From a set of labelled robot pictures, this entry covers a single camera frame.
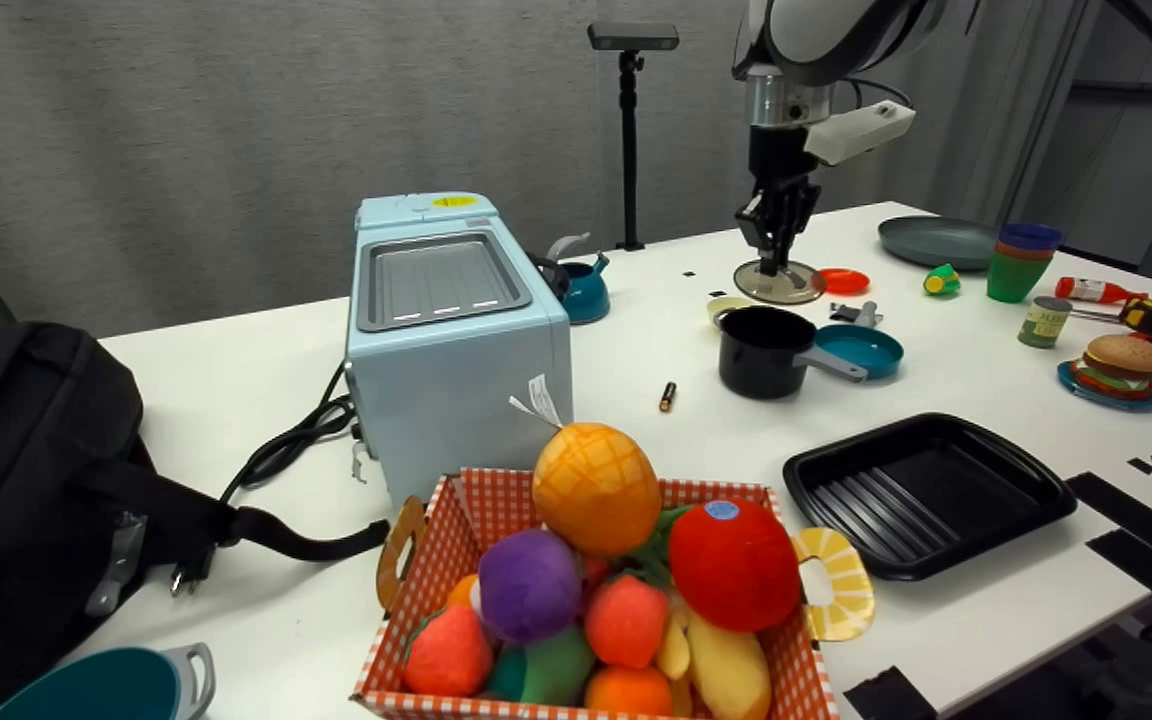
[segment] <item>backpack strap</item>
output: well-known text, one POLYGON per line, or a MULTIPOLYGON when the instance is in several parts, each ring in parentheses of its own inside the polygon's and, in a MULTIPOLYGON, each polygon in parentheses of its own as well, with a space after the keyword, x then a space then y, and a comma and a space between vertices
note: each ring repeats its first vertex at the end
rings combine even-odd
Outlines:
POLYGON ((122 480, 111 485, 106 470, 87 470, 85 487, 147 521, 135 562, 177 562, 170 592, 205 579, 216 546, 233 546, 238 541, 251 541, 292 559, 333 562, 379 546, 386 534, 386 521, 370 521, 350 534, 313 541, 263 509, 233 509, 216 495, 150 470, 147 465, 122 465, 116 477, 122 480))

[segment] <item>black mug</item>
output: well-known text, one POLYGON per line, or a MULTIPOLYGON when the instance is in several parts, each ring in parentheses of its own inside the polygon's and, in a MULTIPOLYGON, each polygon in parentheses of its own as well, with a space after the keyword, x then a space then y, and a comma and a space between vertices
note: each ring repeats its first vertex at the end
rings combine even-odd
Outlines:
POLYGON ((779 306, 734 306, 721 317, 721 381, 734 394, 772 398, 802 385, 817 325, 779 306))

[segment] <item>black plate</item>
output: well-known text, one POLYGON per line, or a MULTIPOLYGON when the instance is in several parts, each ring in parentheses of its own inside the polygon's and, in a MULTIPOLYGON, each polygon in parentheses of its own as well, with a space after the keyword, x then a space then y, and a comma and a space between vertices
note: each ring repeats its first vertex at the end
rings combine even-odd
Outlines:
POLYGON ((783 485, 881 579, 924 579, 1077 509, 1035 456, 941 410, 798 452, 783 485))

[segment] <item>orange toy fruit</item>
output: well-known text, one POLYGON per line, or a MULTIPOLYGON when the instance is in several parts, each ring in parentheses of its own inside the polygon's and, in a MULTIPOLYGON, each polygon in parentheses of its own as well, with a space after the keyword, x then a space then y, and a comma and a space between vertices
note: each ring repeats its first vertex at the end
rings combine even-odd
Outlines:
POLYGON ((798 559, 762 502, 706 501, 666 534, 680 594, 727 631, 762 631, 802 611, 798 559))
POLYGON ((582 706, 672 715, 672 684, 655 667, 600 667, 582 689, 582 706))
POLYGON ((452 605, 480 607, 480 571, 467 571, 467 576, 459 576, 459 579, 452 584, 443 607, 452 607, 452 605))
POLYGON ((591 592, 582 639, 596 658, 652 667, 666 626, 666 594, 634 576, 617 576, 591 592))
POLYGON ((608 422, 569 422, 537 459, 531 502, 573 546, 623 556, 655 528, 661 480, 630 434, 608 422))

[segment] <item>black backpack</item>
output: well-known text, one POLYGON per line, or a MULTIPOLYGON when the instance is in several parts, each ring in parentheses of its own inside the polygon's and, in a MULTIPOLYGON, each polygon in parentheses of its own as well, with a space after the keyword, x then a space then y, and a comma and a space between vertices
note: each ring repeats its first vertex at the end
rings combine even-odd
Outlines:
POLYGON ((106 619, 154 562, 255 541, 297 559, 377 546, 386 523, 303 541, 154 477, 130 371, 62 325, 0 328, 0 699, 106 619))

